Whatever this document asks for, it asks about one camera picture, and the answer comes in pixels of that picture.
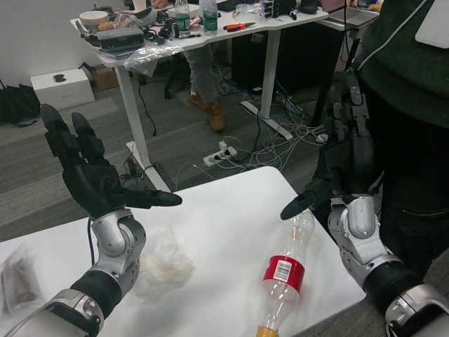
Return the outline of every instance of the power strip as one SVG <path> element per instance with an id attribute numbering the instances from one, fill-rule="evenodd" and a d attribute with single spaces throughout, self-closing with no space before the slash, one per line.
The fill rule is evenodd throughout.
<path id="1" fill-rule="evenodd" d="M 229 146 L 226 151 L 229 151 L 229 154 L 225 154 L 225 151 L 220 150 L 214 154 L 211 154 L 210 156 L 204 157 L 204 165 L 206 165 L 207 167 L 211 167 L 216 163 L 220 163 L 221 161 L 224 161 L 226 159 L 231 159 L 232 157 L 235 157 L 237 155 L 237 151 L 232 146 Z"/>

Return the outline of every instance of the plastic bottle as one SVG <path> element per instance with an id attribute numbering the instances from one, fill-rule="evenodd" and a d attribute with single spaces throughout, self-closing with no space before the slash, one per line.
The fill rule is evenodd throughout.
<path id="1" fill-rule="evenodd" d="M 176 0 L 176 25 L 180 31 L 181 37 L 190 35 L 190 8 L 187 0 Z"/>
<path id="2" fill-rule="evenodd" d="M 218 7 L 216 0 L 202 0 L 200 14 L 203 15 L 204 34 L 216 35 L 218 32 Z"/>
<path id="3" fill-rule="evenodd" d="M 199 5 L 199 17 L 201 20 L 203 20 L 204 0 L 199 0 L 198 5 Z"/>
<path id="4" fill-rule="evenodd" d="M 300 297 L 307 245 L 315 229 L 314 217 L 310 211 L 304 211 L 288 222 L 291 227 L 286 235 L 284 249 L 280 255 L 270 258 L 265 272 L 264 317 L 257 330 L 257 337 L 279 337 L 280 326 Z"/>

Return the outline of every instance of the barcode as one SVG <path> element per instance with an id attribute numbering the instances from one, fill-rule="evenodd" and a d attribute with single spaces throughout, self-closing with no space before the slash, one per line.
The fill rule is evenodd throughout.
<path id="1" fill-rule="evenodd" d="M 292 264 L 290 262 L 278 261 L 278 266 L 276 267 L 276 272 L 274 273 L 273 278 L 286 283 L 288 282 L 291 269 Z"/>

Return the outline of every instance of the brown boot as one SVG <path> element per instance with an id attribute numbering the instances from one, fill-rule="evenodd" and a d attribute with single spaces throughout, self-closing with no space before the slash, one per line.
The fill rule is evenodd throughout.
<path id="1" fill-rule="evenodd" d="M 196 105 L 203 111 L 208 111 L 208 105 L 203 101 L 203 98 L 199 93 L 195 93 L 192 95 L 192 92 L 189 93 L 189 103 L 192 105 Z"/>
<path id="2" fill-rule="evenodd" d="M 208 121 L 210 127 L 214 131 L 221 131 L 225 128 L 225 117 L 223 116 L 223 110 L 218 105 L 211 105 L 207 107 Z"/>

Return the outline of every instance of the black bag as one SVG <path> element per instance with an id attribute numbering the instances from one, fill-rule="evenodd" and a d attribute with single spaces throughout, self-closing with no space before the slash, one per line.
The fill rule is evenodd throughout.
<path id="1" fill-rule="evenodd" d="M 13 86 L 3 87 L 0 90 L 0 122 L 12 123 L 18 127 L 25 127 L 36 123 L 33 121 L 29 124 L 18 124 L 23 118 L 36 118 L 40 113 L 39 99 L 31 86 L 23 86 L 19 88 Z"/>

